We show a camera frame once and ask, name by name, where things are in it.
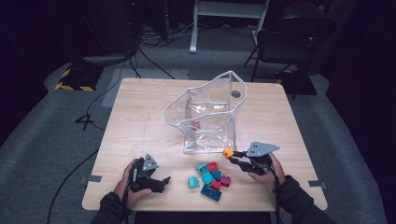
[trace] wooden table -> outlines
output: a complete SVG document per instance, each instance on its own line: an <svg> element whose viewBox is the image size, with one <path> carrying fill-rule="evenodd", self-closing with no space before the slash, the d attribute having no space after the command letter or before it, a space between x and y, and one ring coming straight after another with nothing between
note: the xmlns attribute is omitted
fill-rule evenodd
<svg viewBox="0 0 396 224"><path fill-rule="evenodd" d="M152 178L162 180L171 176L171 180L163 193L150 194L134 210L275 211L271 190L255 182L220 153L184 154L184 135L163 122L162 112L170 102L188 87L206 83L150 78L125 78L121 82L92 170L92 175L102 179L99 183L89 182L82 201L85 209L98 210L100 200L115 188L127 164L148 153L160 164ZM309 180L318 178L282 86L247 83L247 99L236 113L236 136L241 151L248 150L253 141L279 145L275 155L285 173L300 182L320 209L326 209L322 188L308 185ZM231 178L231 186L220 189L219 202L202 195L201 188L189 188L188 177L200 177L195 170L200 162L217 162L222 173Z"/></svg>

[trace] person's left hand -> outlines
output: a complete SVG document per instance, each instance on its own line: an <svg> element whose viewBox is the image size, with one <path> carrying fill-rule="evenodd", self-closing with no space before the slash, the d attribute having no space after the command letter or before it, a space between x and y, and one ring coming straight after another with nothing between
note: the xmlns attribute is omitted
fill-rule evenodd
<svg viewBox="0 0 396 224"><path fill-rule="evenodd" d="M121 201L122 201L122 197L123 197L123 192L125 191L125 187L128 182L129 174L132 171L132 165L134 164L134 161L135 160L131 161L131 163L129 163L129 165L125 168L124 173L122 175L122 180L114 188L114 193L116 193L119 196ZM146 197L151 192L152 192L151 189L142 189L142 190L139 190L138 192L133 192L131 189L129 189L129 191L128 191L128 208L131 209L135 202Z"/></svg>

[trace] transparent plastic container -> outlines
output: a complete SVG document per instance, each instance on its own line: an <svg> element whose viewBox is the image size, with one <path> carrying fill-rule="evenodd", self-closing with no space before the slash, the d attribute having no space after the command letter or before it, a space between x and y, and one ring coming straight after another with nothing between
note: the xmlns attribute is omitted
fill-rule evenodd
<svg viewBox="0 0 396 224"><path fill-rule="evenodd" d="M236 150L235 111L247 97L247 85L228 71L203 86L187 88L163 111L163 121L185 135L185 153Z"/></svg>

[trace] chair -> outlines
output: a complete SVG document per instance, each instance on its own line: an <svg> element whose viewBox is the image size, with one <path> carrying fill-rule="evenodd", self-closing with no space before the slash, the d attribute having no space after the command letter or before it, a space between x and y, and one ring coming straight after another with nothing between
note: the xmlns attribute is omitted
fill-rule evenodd
<svg viewBox="0 0 396 224"><path fill-rule="evenodd" d="M267 29L262 29L257 34L257 46L247 58L244 66L250 59L256 59L251 82L254 81L259 61L264 63L280 63L296 65L295 99L304 81L309 78L307 70L315 56L319 44L328 37L336 28L334 20L320 8L307 3L299 2L284 8L283 15L274 20ZM283 72L278 73L282 79Z"/></svg>

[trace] dark background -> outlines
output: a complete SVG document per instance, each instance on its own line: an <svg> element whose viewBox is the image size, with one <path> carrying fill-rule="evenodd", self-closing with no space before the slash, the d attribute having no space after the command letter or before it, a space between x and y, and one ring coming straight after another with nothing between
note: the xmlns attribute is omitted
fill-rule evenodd
<svg viewBox="0 0 396 224"><path fill-rule="evenodd" d="M62 9L59 15L64 21L54 25L48 19L46 1L1 1L0 145L47 94L43 84L47 75L72 61L58 28L71 28L69 40L76 46L74 55L106 53L87 29L87 23L97 27L99 22L91 12L90 4L94 1L78 1L85 20L73 1L59 2L56 7ZM288 2L272 3L266 22L275 18ZM170 23L189 22L191 2L169 0L168 4ZM330 82L327 96L351 131L378 183L389 223L396 223L392 214L396 207L392 176L396 149L395 11L393 1L357 1L320 70ZM113 32L124 33L124 28ZM100 30L94 32L100 36ZM125 46L114 49L123 50Z"/></svg>

